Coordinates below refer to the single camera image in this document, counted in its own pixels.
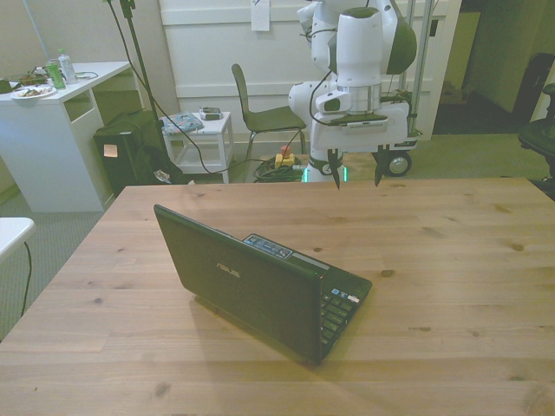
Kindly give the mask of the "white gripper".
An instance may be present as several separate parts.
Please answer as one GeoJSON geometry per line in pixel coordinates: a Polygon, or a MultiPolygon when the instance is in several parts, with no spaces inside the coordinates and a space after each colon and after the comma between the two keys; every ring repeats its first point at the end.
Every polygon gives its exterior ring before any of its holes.
{"type": "Polygon", "coordinates": [[[385,115],[387,119],[355,122],[346,127],[325,126],[312,121],[311,147],[316,150],[328,149],[330,171],[337,189],[340,189],[340,171],[343,167],[343,153],[338,149],[355,151],[377,149],[373,155],[376,162],[374,181],[375,186],[378,186],[389,165],[389,145],[401,143],[408,138],[409,104],[406,101],[382,104],[375,113],[385,115]]]}

